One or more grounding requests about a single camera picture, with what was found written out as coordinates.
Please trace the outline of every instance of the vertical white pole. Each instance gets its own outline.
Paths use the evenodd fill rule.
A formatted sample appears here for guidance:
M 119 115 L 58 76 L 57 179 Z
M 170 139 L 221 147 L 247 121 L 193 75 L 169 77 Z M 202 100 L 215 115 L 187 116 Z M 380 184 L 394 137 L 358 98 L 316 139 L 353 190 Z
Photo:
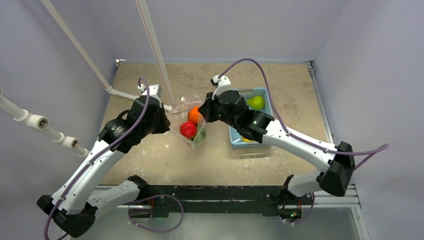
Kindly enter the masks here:
M 150 18 L 146 0 L 136 0 L 136 2 L 148 36 L 148 40 L 151 45 L 151 49 L 153 50 L 154 58 L 156 59 L 157 66 L 159 67 L 160 76 L 162 77 L 163 83 L 165 84 L 165 90 L 169 96 L 171 106 L 175 108 L 177 106 L 177 102 L 172 91 L 167 69 L 165 68 L 164 58 L 162 57 L 161 49 L 159 48 L 158 39 L 156 38 L 155 29 L 153 28 L 153 23 L 152 19 Z
M 84 58 L 84 60 L 87 62 L 87 64 L 91 67 L 91 69 L 96 74 L 98 79 L 104 85 L 104 88 L 106 89 L 106 91 L 110 91 L 112 89 L 111 85 L 109 85 L 106 78 L 103 76 L 103 74 L 97 68 L 96 64 L 93 62 L 93 60 L 91 59 L 89 54 L 86 52 L 86 50 L 83 48 L 81 43 L 78 41 L 77 37 L 75 37 L 75 35 L 72 33 L 71 29 L 65 23 L 64 19 L 58 13 L 58 11 L 53 6 L 53 4 L 49 0 L 40 0 L 40 1 L 44 5 L 45 9 L 47 9 L 47 11 L 50 13 L 50 15 L 56 21 L 56 23 L 59 25 L 59 27 L 66 34 L 66 36 L 69 38 L 69 40 L 72 42 L 72 44 L 75 46 L 75 48 L 78 50 L 78 52 L 81 54 L 82 58 Z

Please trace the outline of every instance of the black joint housing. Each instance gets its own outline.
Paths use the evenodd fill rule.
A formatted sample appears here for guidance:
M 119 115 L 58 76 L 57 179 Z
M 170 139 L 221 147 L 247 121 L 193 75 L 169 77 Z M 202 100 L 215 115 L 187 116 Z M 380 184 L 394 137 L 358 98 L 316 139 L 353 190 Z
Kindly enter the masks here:
M 54 205 L 53 198 L 50 195 L 42 195 L 38 201 L 37 206 L 47 215 L 50 214 Z M 53 213 L 53 221 L 56 225 L 69 234 L 73 238 L 78 238 L 87 232 L 96 220 L 95 213 L 97 207 L 91 206 L 88 202 L 85 203 L 84 209 L 78 214 L 67 214 L 67 211 L 56 209 Z
M 206 94 L 204 104 L 198 111 L 207 123 L 222 121 L 233 127 L 248 140 L 262 143 L 267 126 L 274 118 L 262 111 L 249 109 L 245 98 L 236 90 L 227 90 L 212 99 L 213 93 Z
M 142 95 L 135 99 L 130 110 L 121 112 L 117 118 L 108 121 L 103 130 L 98 134 L 98 140 L 108 144 L 124 135 L 140 117 L 145 106 L 147 96 Z M 118 150 L 127 154 L 130 149 L 139 144 L 149 134 L 163 134 L 170 130 L 170 121 L 165 114 L 164 105 L 154 97 L 150 97 L 146 112 L 137 126 L 111 151 Z
M 297 205 L 298 204 L 298 200 L 299 198 L 295 195 L 293 195 L 290 191 L 289 191 L 289 182 L 290 180 L 294 177 L 294 175 L 289 175 L 285 181 L 284 184 L 282 185 L 282 188 L 280 190 L 280 197 L 283 200 L 283 204 L 284 205 Z
M 137 185 L 138 189 L 143 190 L 144 188 L 148 187 L 149 184 L 141 177 L 137 175 L 132 175 L 127 178 L 128 181 L 133 182 L 135 185 Z
M 338 152 L 353 152 L 352 146 L 349 143 L 342 141 L 337 146 Z M 316 178 L 319 186 L 327 193 L 343 197 L 348 189 L 352 174 L 355 170 L 355 159 L 352 155 L 337 154 L 334 160 L 329 162 L 330 167 L 327 172 L 323 172 Z

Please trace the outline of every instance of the white pipe fitting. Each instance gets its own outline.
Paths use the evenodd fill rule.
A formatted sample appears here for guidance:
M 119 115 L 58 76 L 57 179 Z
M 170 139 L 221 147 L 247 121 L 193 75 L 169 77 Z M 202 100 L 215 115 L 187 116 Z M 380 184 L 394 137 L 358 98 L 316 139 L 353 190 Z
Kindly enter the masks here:
M 49 120 L 45 116 L 32 114 L 25 109 L 23 112 L 23 116 L 20 118 L 15 118 L 15 121 L 22 122 L 28 127 L 37 129 L 39 131 L 43 131 L 47 128 Z
M 74 149 L 78 146 L 78 139 L 71 136 L 65 136 L 60 144 L 67 149 Z
M 74 148 L 75 152 L 78 153 L 78 156 L 80 156 L 81 158 L 87 157 L 89 155 L 89 151 L 85 148 L 82 148 L 80 146 L 77 146 Z
M 163 108 L 165 109 L 165 111 L 170 112 L 172 110 L 172 106 L 169 105 L 163 105 Z
M 111 94 L 111 92 L 112 92 L 112 90 L 113 90 L 114 88 L 112 87 L 112 86 L 109 86 L 109 87 L 107 87 L 107 88 L 105 88 L 105 90 L 106 90 L 106 92 L 108 93 L 108 94 Z

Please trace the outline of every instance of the white pipe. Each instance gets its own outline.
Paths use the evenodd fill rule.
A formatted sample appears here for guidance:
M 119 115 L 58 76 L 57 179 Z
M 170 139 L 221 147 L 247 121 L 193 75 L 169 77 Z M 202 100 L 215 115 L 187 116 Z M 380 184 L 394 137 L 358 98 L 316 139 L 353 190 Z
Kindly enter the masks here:
M 69 38 L 69 40 L 72 42 L 72 44 L 75 46 L 76 50 L 78 50 L 78 52 L 81 54 L 81 56 L 87 62 L 87 64 L 90 66 L 90 68 L 96 74 L 96 76 L 98 77 L 98 79 L 100 80 L 100 82 L 104 85 L 104 89 L 106 89 L 106 92 L 108 94 L 114 95 L 114 96 L 120 96 L 120 97 L 131 99 L 131 100 L 137 99 L 139 97 L 139 96 L 136 96 L 136 95 L 132 95 L 132 94 L 129 94 L 129 93 L 122 92 L 122 91 L 119 91 L 119 90 L 114 89 L 108 83 L 108 81 L 103 76 L 103 74 L 100 72 L 99 68 L 96 66 L 96 64 L 93 62 L 93 60 L 90 58 L 89 54 L 84 49 L 84 47 L 81 45 L 81 43 L 78 41 L 77 37 L 75 37 L 75 35 L 72 33 L 71 29 L 65 23 L 65 21 L 63 20 L 63 18 L 61 17 L 61 15 L 58 13 L 58 11 L 56 10 L 56 8 L 53 6 L 53 4 L 49 0 L 40 0 L 40 1 L 44 5 L 44 7 L 47 9 L 47 11 L 50 13 L 50 15 L 53 17 L 53 19 L 56 21 L 56 23 L 59 25 L 59 27 L 62 29 L 62 31 Z M 156 34 L 155 34 L 154 29 L 153 29 L 153 25 L 151 23 L 152 20 L 150 19 L 149 10 L 147 9 L 147 5 L 145 5 L 145 11 L 148 14 L 148 19 L 149 19 L 149 22 L 148 23 L 150 24 L 150 26 L 151 26 L 150 28 L 152 29 L 151 31 L 152 31 L 152 34 L 153 34 L 153 37 L 154 37 L 154 41 L 155 41 L 155 49 L 157 49 L 156 50 L 157 51 L 157 55 L 158 55 L 157 57 L 159 58 L 159 60 L 156 60 L 156 61 L 157 61 L 157 64 L 159 66 L 159 70 L 160 70 L 160 73 L 162 75 L 163 82 L 165 83 L 166 92 L 168 93 L 168 96 L 170 98 L 171 104 L 173 106 L 176 106 L 176 103 L 175 103 L 175 100 L 174 100 L 174 94 L 173 94 L 173 92 L 171 90 L 171 84 L 169 82 L 168 74 L 167 74 L 166 69 L 165 69 L 165 63 L 164 63 L 164 60 L 162 58 L 161 50 L 159 49 L 159 44 L 157 43 L 158 40 L 156 39 Z M 167 106 L 167 105 L 165 106 L 165 110 L 166 111 L 170 111 L 171 109 L 172 109 L 171 106 Z
M 147 7 L 146 0 L 136 0 L 136 2 L 148 36 L 148 41 L 150 42 L 151 49 L 153 50 L 154 58 L 156 59 L 157 66 L 159 67 L 160 76 L 165 84 L 165 90 L 168 93 L 171 106 L 175 108 L 177 106 L 177 102 L 175 100 L 174 93 L 172 92 L 170 79 L 168 77 L 167 69 L 165 68 L 164 58 L 162 57 L 158 38 L 156 37 L 155 29 L 153 28 L 152 19 L 150 18 L 149 8 Z
M 18 107 L 13 102 L 2 96 L 1 93 L 2 91 L 0 90 L 0 109 L 12 115 L 15 121 L 38 130 L 40 133 L 51 138 L 53 142 L 77 152 L 80 157 L 86 157 L 89 154 L 87 149 L 78 146 L 78 140 L 75 137 L 66 136 L 48 126 L 49 120 L 45 116 L 32 114 L 29 111 Z
M 68 27 L 68 25 L 65 23 L 61 15 L 58 13 L 56 8 L 53 6 L 53 4 L 49 0 L 40 0 L 41 3 L 44 5 L 45 9 L 50 13 L 50 15 L 53 17 L 53 19 L 56 21 L 56 23 L 59 25 L 59 27 L 63 30 L 63 32 L 66 34 L 66 36 L 69 38 L 69 40 L 72 42 L 72 44 L 75 46 L 75 48 L 78 50 L 78 52 L 81 54 L 82 58 L 87 62 L 87 64 L 91 67 L 91 69 L 94 71 L 100 82 L 104 85 L 104 88 L 107 90 L 111 88 L 111 85 L 109 85 L 106 78 L 103 76 L 103 74 L 100 72 L 100 70 L 97 68 L 89 54 L 86 52 L 86 50 L 83 48 L 81 43 L 78 41 L 78 39 L 75 37 L 75 35 L 72 33 L 71 29 Z
M 110 90 L 109 94 L 114 95 L 114 96 L 120 96 L 120 97 L 131 99 L 131 100 L 135 100 L 135 99 L 138 99 L 140 97 L 140 96 L 136 96 L 136 95 L 126 93 L 126 92 L 118 91 L 115 88 L 112 88 Z
M 0 109 L 10 114 L 15 119 L 22 118 L 25 115 L 24 110 L 2 95 L 0 95 Z

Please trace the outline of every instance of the purple tube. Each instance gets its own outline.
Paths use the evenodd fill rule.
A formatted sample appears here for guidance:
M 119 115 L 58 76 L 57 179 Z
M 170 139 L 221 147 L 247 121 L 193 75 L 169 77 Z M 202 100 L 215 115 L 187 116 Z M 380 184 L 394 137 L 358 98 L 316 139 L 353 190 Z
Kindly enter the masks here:
M 142 203 L 144 201 L 148 201 L 150 199 L 155 199 L 155 198 L 159 198 L 159 197 L 171 198 L 178 203 L 178 205 L 181 209 L 181 217 L 180 217 L 178 223 L 175 226 L 171 227 L 170 229 L 166 229 L 166 230 L 159 230 L 159 229 L 153 229 L 153 228 L 150 228 L 150 227 L 146 227 L 146 226 L 140 225 L 140 224 L 136 223 L 135 221 L 133 221 L 133 219 L 130 216 L 130 211 L 128 211 L 128 219 L 129 219 L 130 223 L 132 223 L 136 227 L 142 228 L 144 230 L 147 230 L 147 231 L 150 231 L 150 232 L 153 232 L 153 233 L 160 233 L 160 234 L 169 233 L 171 231 L 174 231 L 176 228 L 178 228 L 180 226 L 180 224 L 183 222 L 184 209 L 183 209 L 183 205 L 181 204 L 180 201 L 178 201 L 178 199 L 176 197 L 168 195 L 168 194 L 160 194 L 160 195 L 151 196 L 151 197 L 148 197 L 148 198 L 145 198 L 145 199 L 133 201 L 132 203 Z

